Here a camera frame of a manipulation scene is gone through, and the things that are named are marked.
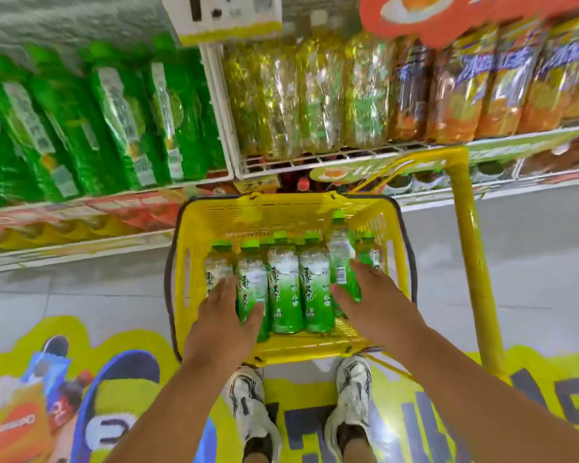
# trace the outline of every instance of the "price label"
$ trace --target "price label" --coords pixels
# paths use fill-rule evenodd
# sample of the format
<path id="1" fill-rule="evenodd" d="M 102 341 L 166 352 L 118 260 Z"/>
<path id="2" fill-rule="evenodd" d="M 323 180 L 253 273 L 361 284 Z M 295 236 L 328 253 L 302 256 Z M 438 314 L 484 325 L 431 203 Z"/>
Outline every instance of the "price label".
<path id="1" fill-rule="evenodd" d="M 161 0 L 183 45 L 280 31 L 281 0 Z"/>

